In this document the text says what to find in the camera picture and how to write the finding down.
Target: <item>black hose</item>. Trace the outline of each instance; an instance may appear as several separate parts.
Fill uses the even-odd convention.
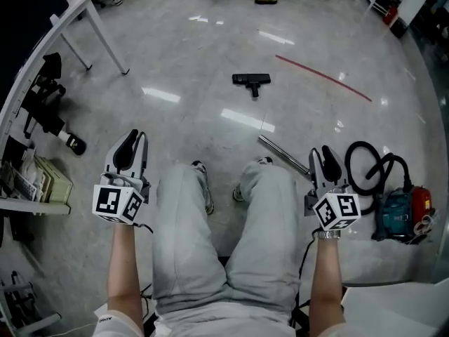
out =
[[[365,178],[367,180],[370,180],[377,172],[380,174],[379,182],[374,186],[373,188],[364,190],[361,187],[359,187],[356,182],[354,181],[354,178],[352,177],[351,172],[351,158],[353,152],[358,148],[364,148],[371,152],[372,156],[376,160],[376,165],[374,165],[371,170],[366,174]],[[402,157],[396,156],[395,154],[389,153],[383,156],[383,158],[380,158],[379,153],[377,150],[370,145],[369,143],[365,141],[357,141],[353,143],[351,146],[349,146],[349,149],[346,151],[346,156],[344,157],[344,165],[346,166],[346,170],[348,173],[348,181],[349,184],[352,186],[354,191],[358,193],[361,196],[373,196],[373,202],[372,204],[367,208],[361,211],[362,216],[368,215],[369,213],[373,212],[377,207],[377,202],[382,198],[382,195],[384,194],[385,190],[385,182],[387,181],[387,178],[389,174],[391,173],[391,169],[393,168],[394,162],[398,162],[400,165],[402,165],[404,170],[404,185],[403,185],[403,191],[409,192],[411,191],[413,185],[410,180],[410,174],[408,172],[408,166],[404,159]],[[387,170],[384,169],[384,164],[388,162]]]

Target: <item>marble floor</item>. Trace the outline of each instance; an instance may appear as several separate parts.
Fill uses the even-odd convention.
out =
[[[124,0],[100,16],[130,66],[126,76],[87,19],[70,26],[93,67],[86,72],[61,41],[54,45],[63,56],[61,84],[67,88],[60,115],[88,149],[76,157],[36,129],[32,138],[39,154],[56,160],[74,183],[72,212],[27,219],[36,236],[29,250],[64,317],[55,331],[94,322],[93,311],[106,300],[112,226],[92,215],[92,191],[108,149],[132,128],[149,138],[145,175],[153,188],[141,218],[151,226],[161,174],[176,162],[200,159],[215,198],[209,223],[221,256],[232,252],[245,221],[244,208],[232,200],[242,168],[255,157],[273,156],[257,142],[261,132],[304,164],[313,147],[329,145],[343,157],[354,141],[368,141],[381,154],[404,157],[413,182],[430,187],[434,204],[444,209],[447,155],[436,97],[420,88],[408,51],[380,16],[364,15],[367,6],[366,0],[279,0],[276,6],[253,0]],[[340,80],[372,102],[275,55]],[[232,84],[235,73],[270,73],[272,82],[253,100],[249,90]],[[275,156],[274,162],[295,176],[302,211],[310,184]],[[357,152],[356,180],[362,182],[372,165]],[[388,185],[401,185],[401,174],[394,167]],[[318,223],[301,217],[301,224],[298,239],[305,249]],[[344,232],[344,281],[410,278],[417,247],[373,242],[373,228],[368,216]],[[136,235],[144,286],[151,281],[152,237],[144,229]],[[301,300],[309,297],[315,248],[304,268]]]

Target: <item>sneaker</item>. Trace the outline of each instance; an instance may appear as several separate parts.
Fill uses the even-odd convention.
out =
[[[113,0],[115,6],[123,4],[122,0]]]
[[[271,157],[263,157],[260,160],[257,161],[257,163],[259,165],[272,165],[273,164],[273,159]],[[245,199],[243,198],[243,196],[241,195],[241,191],[240,191],[240,184],[238,184],[236,186],[236,188],[234,188],[234,191],[232,191],[232,198],[237,201],[237,202],[243,202],[245,201]]]
[[[73,133],[70,133],[70,137],[65,144],[78,156],[86,151],[86,143],[82,141],[82,139],[76,137]]]
[[[194,167],[195,170],[201,172],[206,180],[206,213],[208,215],[210,215],[213,212],[214,209],[214,205],[213,205],[213,201],[212,201],[212,197],[210,195],[210,191],[209,191],[209,182],[208,182],[208,172],[206,170],[206,167],[203,165],[203,163],[201,161],[193,161],[192,162],[192,166]]]

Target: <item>feet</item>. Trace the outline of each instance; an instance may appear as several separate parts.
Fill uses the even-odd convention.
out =
[[[258,160],[257,163],[260,165],[272,165],[273,159],[271,157],[267,156],[267,157],[263,157],[260,160]],[[241,195],[240,184],[238,184],[237,187],[234,188],[234,191],[232,192],[232,198],[237,202],[245,201],[245,199]]]
[[[86,151],[86,143],[82,139],[77,138],[73,133],[70,133],[70,137],[65,144],[78,156]]]
[[[254,0],[254,2],[258,5],[274,5],[277,4],[277,0]]]
[[[112,2],[114,3],[115,6],[123,4],[122,0],[113,0]]]
[[[211,197],[210,191],[209,191],[208,172],[206,170],[206,167],[203,165],[203,163],[201,161],[198,161],[198,160],[193,161],[192,166],[194,167],[194,170],[201,172],[204,176],[204,179],[206,180],[206,198],[205,198],[206,206],[205,206],[205,208],[206,208],[206,213],[208,215],[210,215],[213,212],[214,206],[213,206],[212,197]]]

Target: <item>black machine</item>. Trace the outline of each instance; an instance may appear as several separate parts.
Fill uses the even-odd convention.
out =
[[[269,74],[233,74],[232,83],[236,85],[245,85],[253,92],[253,97],[259,97],[258,88],[260,84],[269,84],[272,80]]]

